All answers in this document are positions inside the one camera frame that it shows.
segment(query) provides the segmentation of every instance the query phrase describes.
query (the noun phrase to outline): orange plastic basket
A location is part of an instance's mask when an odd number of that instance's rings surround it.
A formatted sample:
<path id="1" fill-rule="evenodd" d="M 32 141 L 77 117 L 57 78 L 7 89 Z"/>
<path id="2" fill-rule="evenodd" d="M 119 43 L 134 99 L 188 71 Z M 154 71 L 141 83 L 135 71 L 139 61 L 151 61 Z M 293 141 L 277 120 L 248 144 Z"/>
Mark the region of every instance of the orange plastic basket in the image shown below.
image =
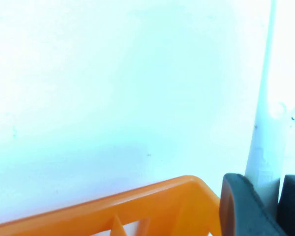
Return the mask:
<path id="1" fill-rule="evenodd" d="M 0 236 L 126 236 L 123 225 L 135 221 L 135 236 L 221 236 L 219 198 L 194 176 L 5 223 Z"/>

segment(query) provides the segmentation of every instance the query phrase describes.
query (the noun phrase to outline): dark gray plastic part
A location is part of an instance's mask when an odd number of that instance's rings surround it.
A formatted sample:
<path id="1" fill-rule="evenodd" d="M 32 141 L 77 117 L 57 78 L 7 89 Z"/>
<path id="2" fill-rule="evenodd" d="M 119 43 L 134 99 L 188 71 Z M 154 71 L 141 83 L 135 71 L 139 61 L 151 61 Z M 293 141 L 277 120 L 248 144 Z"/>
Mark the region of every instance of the dark gray plastic part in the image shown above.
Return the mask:
<path id="1" fill-rule="evenodd" d="M 289 235 L 295 236 L 295 176 L 286 175 L 279 206 L 277 222 Z"/>
<path id="2" fill-rule="evenodd" d="M 219 213 L 223 236 L 287 236 L 240 174 L 224 175 Z"/>

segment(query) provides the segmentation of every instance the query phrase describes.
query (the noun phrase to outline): white wall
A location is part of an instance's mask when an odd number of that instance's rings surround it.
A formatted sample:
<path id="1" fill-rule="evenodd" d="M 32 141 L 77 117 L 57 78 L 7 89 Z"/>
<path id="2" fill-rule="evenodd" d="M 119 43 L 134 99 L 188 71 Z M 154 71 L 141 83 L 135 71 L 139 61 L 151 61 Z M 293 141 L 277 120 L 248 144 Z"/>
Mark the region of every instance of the white wall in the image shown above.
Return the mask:
<path id="1" fill-rule="evenodd" d="M 0 1 L 0 223 L 185 174 L 219 195 L 246 165 L 268 10 Z"/>

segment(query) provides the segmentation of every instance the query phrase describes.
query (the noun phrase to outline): white pole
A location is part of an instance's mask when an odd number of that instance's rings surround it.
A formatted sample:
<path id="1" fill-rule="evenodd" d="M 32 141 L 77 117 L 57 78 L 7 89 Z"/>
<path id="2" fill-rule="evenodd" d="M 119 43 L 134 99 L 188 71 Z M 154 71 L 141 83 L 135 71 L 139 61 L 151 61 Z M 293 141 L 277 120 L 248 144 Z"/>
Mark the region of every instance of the white pole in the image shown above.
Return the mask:
<path id="1" fill-rule="evenodd" d="M 275 11 L 276 0 L 272 0 L 255 125 L 245 172 L 245 176 L 254 185 L 266 209 L 274 217 L 289 119 L 291 119 L 284 103 L 270 104 L 267 98 Z"/>

